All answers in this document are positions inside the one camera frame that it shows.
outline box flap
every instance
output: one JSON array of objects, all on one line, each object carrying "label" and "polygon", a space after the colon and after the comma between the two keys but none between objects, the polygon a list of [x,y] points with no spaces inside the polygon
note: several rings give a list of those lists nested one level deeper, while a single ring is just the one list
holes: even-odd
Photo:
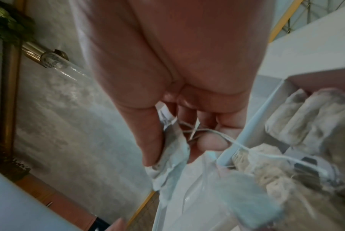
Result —
[{"label": "box flap", "polygon": [[345,68],[293,75],[288,77],[288,80],[308,92],[322,88],[338,88],[345,91]]}]

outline hand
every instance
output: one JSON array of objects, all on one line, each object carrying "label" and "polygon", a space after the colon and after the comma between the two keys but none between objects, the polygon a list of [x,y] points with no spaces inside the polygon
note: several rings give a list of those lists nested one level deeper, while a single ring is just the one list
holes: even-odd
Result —
[{"label": "hand", "polygon": [[[72,0],[85,58],[134,134],[143,164],[164,136],[155,105],[236,137],[271,27],[273,0]],[[204,134],[190,162],[229,144]]]},{"label": "hand", "polygon": [[127,230],[127,224],[123,221],[122,218],[119,218],[105,231],[126,231],[126,230]]}]

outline white string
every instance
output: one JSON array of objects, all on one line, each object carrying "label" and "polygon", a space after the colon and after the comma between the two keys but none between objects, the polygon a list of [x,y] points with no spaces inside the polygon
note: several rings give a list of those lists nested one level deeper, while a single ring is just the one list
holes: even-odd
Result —
[{"label": "white string", "polygon": [[259,152],[259,151],[253,151],[250,148],[247,148],[246,146],[244,146],[244,145],[240,144],[239,142],[237,142],[232,137],[230,137],[227,134],[224,134],[222,132],[218,132],[216,130],[209,129],[209,128],[198,128],[198,129],[196,129],[195,126],[193,126],[191,124],[188,124],[186,122],[183,122],[183,121],[179,121],[179,123],[182,124],[182,125],[185,125],[185,126],[188,126],[188,127],[192,128],[191,130],[183,131],[183,133],[192,133],[192,132],[199,132],[199,131],[212,132],[212,133],[220,135],[226,141],[229,141],[229,142],[231,142],[233,144],[238,145],[240,148],[248,151],[249,153],[265,156],[265,157],[272,158],[272,159],[286,159],[286,160],[289,160],[289,161],[294,161],[294,162],[296,162],[298,164],[301,164],[301,165],[304,165],[304,166],[307,166],[307,167],[309,167],[311,169],[316,170],[318,173],[321,173],[321,175],[323,177],[326,177],[326,178],[329,177],[328,171],[325,170],[324,168],[318,167],[317,165],[314,165],[314,164],[311,164],[311,163],[308,163],[308,162],[305,162],[305,161],[302,161],[302,160],[299,160],[299,159],[295,159],[295,158],[290,157],[290,156],[284,156],[284,155],[280,155],[279,156],[279,155],[266,154],[266,153],[262,153],[262,152]]}]

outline marble surface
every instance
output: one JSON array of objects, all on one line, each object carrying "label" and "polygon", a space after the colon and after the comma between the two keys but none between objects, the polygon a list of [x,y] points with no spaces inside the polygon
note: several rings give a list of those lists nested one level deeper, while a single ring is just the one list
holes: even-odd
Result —
[{"label": "marble surface", "polygon": [[[28,0],[37,40],[87,69],[67,0]],[[76,84],[25,57],[14,150],[31,173],[107,222],[130,218],[151,191],[141,152],[93,81]]]}]

